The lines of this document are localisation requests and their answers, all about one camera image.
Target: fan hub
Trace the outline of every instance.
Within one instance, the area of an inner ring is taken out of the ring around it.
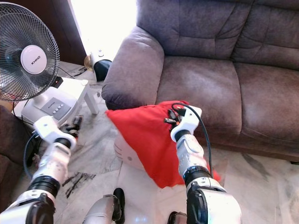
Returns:
[[[21,53],[21,64],[31,74],[39,74],[47,66],[47,56],[43,49],[36,45],[28,45]]]

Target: red cloth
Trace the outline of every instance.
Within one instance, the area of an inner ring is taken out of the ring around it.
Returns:
[[[167,101],[158,105],[106,111],[123,138],[136,151],[147,174],[160,188],[184,184],[178,173],[176,143],[171,140],[170,125],[164,123],[168,109],[178,102],[187,104],[184,101]],[[214,177],[220,179],[216,172]]]

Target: dark brown wall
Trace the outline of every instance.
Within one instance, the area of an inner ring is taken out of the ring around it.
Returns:
[[[84,64],[86,56],[67,0],[9,0],[28,8],[51,30],[59,47],[60,60]]]

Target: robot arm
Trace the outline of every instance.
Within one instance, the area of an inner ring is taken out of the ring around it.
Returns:
[[[27,191],[0,214],[1,224],[53,224],[55,198],[67,177],[67,165],[71,149],[76,146],[81,121],[82,116],[76,116],[70,126],[62,127],[64,132],[57,128],[50,116],[42,117],[34,124],[38,135],[50,145]]]
[[[199,116],[201,109],[190,106]],[[199,124],[195,113],[185,106],[169,111],[171,139],[177,143],[178,171],[187,194],[187,224],[241,224],[241,209],[233,196],[211,177],[204,151],[193,133]]]

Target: couch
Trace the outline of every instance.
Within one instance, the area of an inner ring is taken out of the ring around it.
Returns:
[[[299,161],[298,0],[138,0],[108,109],[186,100],[212,146]],[[204,143],[198,128],[195,136]]]
[[[0,212],[10,203],[11,193],[23,170],[23,152],[29,135],[24,125],[0,105]]]

